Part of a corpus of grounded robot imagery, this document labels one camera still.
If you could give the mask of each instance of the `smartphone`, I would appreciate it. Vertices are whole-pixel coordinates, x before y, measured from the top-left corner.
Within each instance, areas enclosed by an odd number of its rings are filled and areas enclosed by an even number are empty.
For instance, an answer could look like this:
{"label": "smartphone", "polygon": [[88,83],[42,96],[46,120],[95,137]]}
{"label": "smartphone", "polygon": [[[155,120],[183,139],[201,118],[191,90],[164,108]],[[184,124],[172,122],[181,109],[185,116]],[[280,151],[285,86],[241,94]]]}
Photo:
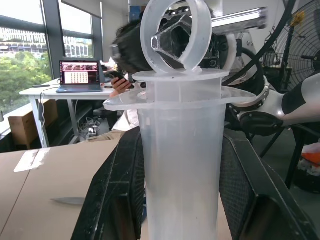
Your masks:
{"label": "smartphone", "polygon": [[[125,78],[125,77],[124,77],[120,72],[118,72],[118,71],[107,71],[106,74],[105,74],[105,77],[106,77],[106,78],[111,78],[111,79],[118,78],[118,79],[119,79],[118,81],[120,81],[121,79],[124,79],[124,78]],[[129,89],[134,89],[134,88],[135,88],[135,86],[133,86],[133,85],[131,85],[131,86],[129,87]]]}

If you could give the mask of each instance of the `laptop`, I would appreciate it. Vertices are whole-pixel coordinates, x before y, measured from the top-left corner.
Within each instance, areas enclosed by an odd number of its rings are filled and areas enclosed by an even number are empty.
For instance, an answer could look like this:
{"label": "laptop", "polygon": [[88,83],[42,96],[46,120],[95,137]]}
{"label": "laptop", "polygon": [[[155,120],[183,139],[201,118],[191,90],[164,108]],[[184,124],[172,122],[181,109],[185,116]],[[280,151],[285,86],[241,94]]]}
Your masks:
{"label": "laptop", "polygon": [[61,60],[57,93],[102,92],[99,61]]}

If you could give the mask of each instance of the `hand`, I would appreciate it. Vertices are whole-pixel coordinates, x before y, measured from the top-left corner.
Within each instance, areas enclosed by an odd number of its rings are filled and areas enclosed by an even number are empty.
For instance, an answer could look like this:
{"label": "hand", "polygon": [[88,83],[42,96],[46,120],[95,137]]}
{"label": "hand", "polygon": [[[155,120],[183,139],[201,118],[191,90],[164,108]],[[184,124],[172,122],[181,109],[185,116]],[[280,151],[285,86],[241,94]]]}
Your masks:
{"label": "hand", "polygon": [[115,92],[117,92],[117,94],[113,94],[115,96],[118,94],[123,94],[128,88],[130,88],[131,83],[124,78],[119,80],[119,78],[116,77],[111,80],[111,85]]}

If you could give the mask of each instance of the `desk leg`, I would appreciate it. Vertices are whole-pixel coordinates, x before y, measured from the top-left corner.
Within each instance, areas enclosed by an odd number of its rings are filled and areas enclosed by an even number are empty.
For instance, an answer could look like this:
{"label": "desk leg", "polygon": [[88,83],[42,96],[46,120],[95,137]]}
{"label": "desk leg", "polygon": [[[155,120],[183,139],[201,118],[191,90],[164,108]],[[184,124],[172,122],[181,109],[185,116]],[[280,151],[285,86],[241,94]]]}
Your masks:
{"label": "desk leg", "polygon": [[71,118],[71,123],[73,127],[73,132],[74,132],[74,138],[70,141],[69,144],[75,144],[79,140],[79,130],[78,130],[78,124],[77,124],[77,117],[75,113],[75,107],[74,103],[72,100],[68,99],[68,106],[69,106],[69,111],[70,111],[70,118]]}
{"label": "desk leg", "polygon": [[44,126],[42,128],[42,123],[39,121],[39,109],[38,109],[38,100],[34,96],[29,97],[31,106],[32,106],[32,112],[36,124],[36,129],[38,130],[38,135],[41,141],[42,148],[49,148],[49,140],[47,136],[46,127]]}

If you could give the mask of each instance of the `window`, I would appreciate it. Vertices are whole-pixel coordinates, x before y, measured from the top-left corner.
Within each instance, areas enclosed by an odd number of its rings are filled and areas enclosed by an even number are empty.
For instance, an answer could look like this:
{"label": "window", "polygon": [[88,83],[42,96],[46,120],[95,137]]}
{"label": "window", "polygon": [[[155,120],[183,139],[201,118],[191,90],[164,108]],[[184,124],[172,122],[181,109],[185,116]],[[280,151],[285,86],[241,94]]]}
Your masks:
{"label": "window", "polygon": [[67,58],[93,58],[92,16],[59,2],[64,51]]}
{"label": "window", "polygon": [[1,1],[0,15],[34,24],[44,24],[39,0]]}
{"label": "window", "polygon": [[28,104],[19,92],[49,81],[45,34],[0,27],[0,110],[7,114]]}

